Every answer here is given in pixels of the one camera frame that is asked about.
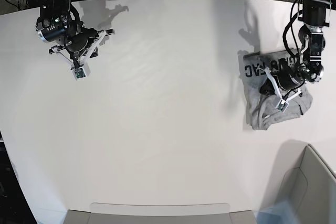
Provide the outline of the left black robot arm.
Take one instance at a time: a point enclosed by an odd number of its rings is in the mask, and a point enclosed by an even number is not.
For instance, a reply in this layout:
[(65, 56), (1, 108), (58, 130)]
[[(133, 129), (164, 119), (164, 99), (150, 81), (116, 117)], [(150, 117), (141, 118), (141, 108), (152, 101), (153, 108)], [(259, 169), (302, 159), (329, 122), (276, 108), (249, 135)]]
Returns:
[[(290, 15), (290, 21), (285, 27), (282, 40), (286, 53), (294, 60), (288, 63), (280, 59), (278, 67), (263, 67), (265, 73), (270, 74), (267, 81), (261, 86), (260, 93), (274, 95), (286, 99), (289, 94), (298, 91), (306, 82), (316, 83), (322, 79), (323, 65), (322, 52), (325, 48), (323, 28), (327, 22), (327, 11), (332, 9), (333, 0), (295, 0), (294, 6), (298, 10)], [(301, 46), (292, 50), (288, 46), (287, 33), (292, 31), (293, 23), (298, 20), (303, 23), (298, 38)]]

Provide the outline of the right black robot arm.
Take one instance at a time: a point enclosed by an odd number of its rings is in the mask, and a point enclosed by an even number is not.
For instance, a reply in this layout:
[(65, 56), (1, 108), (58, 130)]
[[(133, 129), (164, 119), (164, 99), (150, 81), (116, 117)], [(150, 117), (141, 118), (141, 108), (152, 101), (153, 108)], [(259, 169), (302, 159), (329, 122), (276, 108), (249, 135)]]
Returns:
[(71, 0), (38, 0), (40, 7), (36, 32), (46, 42), (57, 43), (70, 59), (78, 60), (99, 37), (94, 28), (86, 28)]

